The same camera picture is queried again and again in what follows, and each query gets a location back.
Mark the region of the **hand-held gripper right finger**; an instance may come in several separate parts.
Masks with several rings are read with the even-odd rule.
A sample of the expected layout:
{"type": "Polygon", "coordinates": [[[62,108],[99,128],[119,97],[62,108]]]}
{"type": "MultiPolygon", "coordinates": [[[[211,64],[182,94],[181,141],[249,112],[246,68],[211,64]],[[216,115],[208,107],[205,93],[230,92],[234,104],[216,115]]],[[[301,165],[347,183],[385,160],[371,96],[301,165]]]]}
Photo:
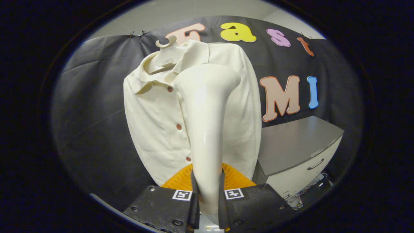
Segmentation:
{"type": "Polygon", "coordinates": [[[223,163],[218,221],[225,232],[267,232],[290,221],[296,211],[269,185],[255,184],[223,163]]]}

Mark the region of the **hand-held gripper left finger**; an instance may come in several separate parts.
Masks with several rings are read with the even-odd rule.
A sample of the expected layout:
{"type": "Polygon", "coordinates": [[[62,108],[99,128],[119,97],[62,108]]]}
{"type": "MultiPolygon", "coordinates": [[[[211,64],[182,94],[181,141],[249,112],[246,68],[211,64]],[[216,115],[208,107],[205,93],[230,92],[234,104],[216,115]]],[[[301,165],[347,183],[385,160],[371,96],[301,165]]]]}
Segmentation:
{"type": "Polygon", "coordinates": [[[161,187],[148,186],[123,213],[167,233],[199,229],[201,213],[193,166],[182,168],[161,187]]]}

